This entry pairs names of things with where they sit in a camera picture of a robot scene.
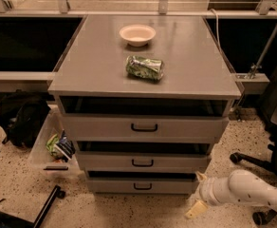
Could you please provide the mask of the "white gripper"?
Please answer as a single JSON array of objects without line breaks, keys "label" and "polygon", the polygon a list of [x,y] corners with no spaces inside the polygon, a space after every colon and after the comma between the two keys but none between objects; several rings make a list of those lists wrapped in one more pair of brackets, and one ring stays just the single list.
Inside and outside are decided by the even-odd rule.
[{"label": "white gripper", "polygon": [[195,219],[208,210],[208,205],[218,206],[231,200],[227,178],[207,178],[204,173],[195,172],[199,184],[199,195],[194,205],[185,214],[187,219]]}]

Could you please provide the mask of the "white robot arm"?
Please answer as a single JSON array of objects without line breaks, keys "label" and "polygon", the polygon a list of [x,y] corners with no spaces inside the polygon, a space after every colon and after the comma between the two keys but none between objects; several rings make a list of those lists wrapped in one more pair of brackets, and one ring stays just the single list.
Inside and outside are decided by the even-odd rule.
[{"label": "white robot arm", "polygon": [[226,203],[266,206],[277,213],[277,187],[243,169],[232,171],[227,177],[207,177],[196,173],[199,199],[187,211],[185,217],[194,219],[207,211],[209,206]]}]

